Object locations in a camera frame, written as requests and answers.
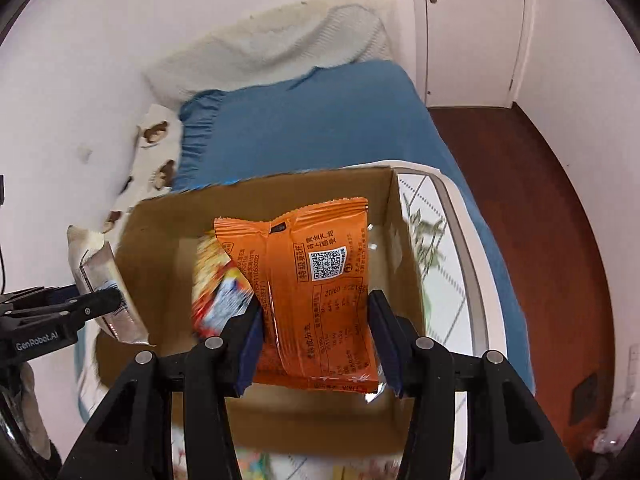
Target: cardboard box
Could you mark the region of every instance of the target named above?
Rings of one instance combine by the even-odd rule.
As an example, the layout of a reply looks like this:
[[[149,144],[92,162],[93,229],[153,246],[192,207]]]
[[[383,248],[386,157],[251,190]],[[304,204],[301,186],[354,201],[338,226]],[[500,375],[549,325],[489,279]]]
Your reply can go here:
[[[169,194],[141,202],[130,216],[116,262],[158,355],[188,351],[191,283],[197,239],[215,217],[268,221],[311,203],[363,196],[369,200],[369,288],[383,288],[396,314],[424,332],[420,282],[398,178],[391,168],[353,168],[255,178],[230,186]],[[111,386],[141,351],[101,333],[98,373]],[[402,453],[412,409],[386,389],[367,404],[362,394],[290,390],[253,384],[226,401],[237,447],[289,454],[370,456]],[[174,422],[182,403],[174,397]]]

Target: orange snack bag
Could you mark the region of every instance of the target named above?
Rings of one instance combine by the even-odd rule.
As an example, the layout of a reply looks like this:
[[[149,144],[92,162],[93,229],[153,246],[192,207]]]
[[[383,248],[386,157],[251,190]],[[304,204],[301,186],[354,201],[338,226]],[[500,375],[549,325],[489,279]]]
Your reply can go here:
[[[309,205],[271,222],[217,218],[216,236],[264,310],[255,381],[375,392],[367,324],[367,200]]]

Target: blue gripper pad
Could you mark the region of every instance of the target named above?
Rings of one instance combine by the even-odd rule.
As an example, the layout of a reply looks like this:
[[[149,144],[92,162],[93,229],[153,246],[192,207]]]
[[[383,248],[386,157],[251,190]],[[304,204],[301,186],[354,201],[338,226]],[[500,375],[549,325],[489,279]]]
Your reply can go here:
[[[219,368],[218,385],[225,397],[241,397],[254,380],[262,351],[262,307],[255,295],[244,314],[226,322],[220,337],[228,346]]]
[[[417,333],[408,320],[394,315],[381,290],[369,293],[367,320],[386,383],[396,396],[403,397],[409,393],[405,388],[408,379],[405,375],[411,366],[411,344]]]

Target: cable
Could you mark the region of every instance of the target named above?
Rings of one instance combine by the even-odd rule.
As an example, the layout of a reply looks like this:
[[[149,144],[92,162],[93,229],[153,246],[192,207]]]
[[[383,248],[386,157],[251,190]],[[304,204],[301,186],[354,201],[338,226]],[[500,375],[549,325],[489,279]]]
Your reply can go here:
[[[4,272],[4,258],[2,257],[2,247],[0,247],[0,269],[2,269],[2,287],[0,287],[0,295],[4,294],[6,287],[6,273]]]

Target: fabric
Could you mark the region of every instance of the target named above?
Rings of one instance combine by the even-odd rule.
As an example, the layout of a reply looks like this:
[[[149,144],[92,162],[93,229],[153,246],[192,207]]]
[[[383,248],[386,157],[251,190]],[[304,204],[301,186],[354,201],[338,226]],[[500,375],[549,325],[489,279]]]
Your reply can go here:
[[[315,66],[392,59],[394,0],[308,0],[251,16],[149,66],[158,101],[177,109],[197,92],[265,85]]]
[[[33,450],[44,460],[51,459],[49,435],[42,422],[35,393],[35,376],[29,363],[20,366],[22,380],[22,420],[27,430],[27,438]]]
[[[464,197],[500,297],[508,357],[534,389],[524,315],[495,239],[414,85],[398,65],[372,60],[269,86],[196,95],[180,110],[182,161],[174,190],[375,160],[426,164]]]
[[[134,206],[168,193],[180,162],[182,123],[174,112],[153,104],[136,130],[131,172],[102,229],[114,252]]]

